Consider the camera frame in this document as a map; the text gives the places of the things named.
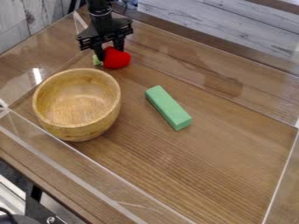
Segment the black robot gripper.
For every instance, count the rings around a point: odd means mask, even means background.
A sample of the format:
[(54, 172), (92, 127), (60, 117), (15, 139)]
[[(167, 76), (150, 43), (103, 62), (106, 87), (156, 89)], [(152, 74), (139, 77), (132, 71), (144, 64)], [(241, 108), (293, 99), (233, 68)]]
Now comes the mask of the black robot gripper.
[(132, 19), (112, 17), (110, 0), (86, 0), (91, 23), (78, 36), (79, 49), (94, 49), (100, 61), (106, 58), (103, 44), (114, 43), (119, 51), (124, 51), (126, 37), (134, 33)]

